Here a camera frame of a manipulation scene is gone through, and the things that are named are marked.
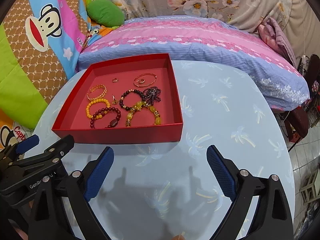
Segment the person left hand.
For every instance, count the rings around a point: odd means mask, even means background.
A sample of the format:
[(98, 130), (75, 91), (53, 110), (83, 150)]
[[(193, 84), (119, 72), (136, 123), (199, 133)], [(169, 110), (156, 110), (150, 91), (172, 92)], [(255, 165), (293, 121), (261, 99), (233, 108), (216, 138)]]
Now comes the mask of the person left hand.
[(9, 219), (9, 222), (13, 226), (15, 231), (19, 234), (21, 239), (28, 240), (28, 235), (23, 230), (21, 230), (21, 228), (18, 226), (18, 224), (15, 221), (13, 221), (12, 219)]

